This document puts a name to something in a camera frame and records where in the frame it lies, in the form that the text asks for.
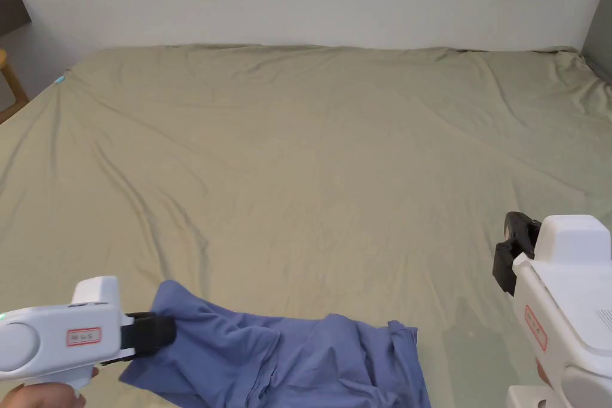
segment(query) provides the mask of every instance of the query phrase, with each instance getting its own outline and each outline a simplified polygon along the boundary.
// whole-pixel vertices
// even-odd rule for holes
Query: bed
[[[507,211],[612,228],[612,88],[575,50],[105,50],[0,126],[0,309],[117,275],[417,326],[432,405],[537,382],[492,275]],[[103,369],[88,406],[164,406]],[[11,385],[1,386],[6,390]]]

